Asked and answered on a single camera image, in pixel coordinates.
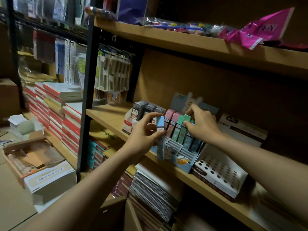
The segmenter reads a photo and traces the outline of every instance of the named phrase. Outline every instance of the cardboard box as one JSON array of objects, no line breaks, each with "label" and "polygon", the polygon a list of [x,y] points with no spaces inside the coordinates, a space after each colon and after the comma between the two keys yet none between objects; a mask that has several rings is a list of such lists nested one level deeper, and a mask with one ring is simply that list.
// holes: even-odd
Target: cardboard box
[{"label": "cardboard box", "polygon": [[76,185],[76,171],[67,161],[24,178],[33,205],[44,205]]},{"label": "cardboard box", "polygon": [[7,119],[10,116],[21,113],[17,85],[8,78],[1,78],[0,97],[0,107],[2,107],[0,109],[0,126],[8,125]]},{"label": "cardboard box", "polygon": [[142,231],[142,228],[132,202],[125,197],[118,197],[103,203],[88,230]]},{"label": "cardboard box", "polygon": [[[255,147],[261,147],[268,135],[267,131],[227,114],[221,116],[218,125],[223,133]],[[230,201],[237,197],[248,175],[225,153],[209,144],[204,146],[192,169],[196,177]]]},{"label": "cardboard box", "polygon": [[[39,148],[36,150],[27,151],[26,153],[23,151],[23,149],[37,144],[44,144],[46,148]],[[15,158],[18,159],[19,162],[27,165],[27,168],[25,169],[27,174],[21,173],[17,167],[18,164],[13,163],[13,159],[10,157],[10,154],[14,154]],[[52,158],[53,154],[57,155],[57,159]],[[23,188],[25,188],[25,177],[44,170],[47,165],[53,166],[64,160],[64,158],[52,147],[51,143],[46,141],[46,137],[39,135],[33,135],[33,138],[29,140],[8,144],[3,148],[3,158],[6,160],[14,176],[17,178],[17,181]]]}]

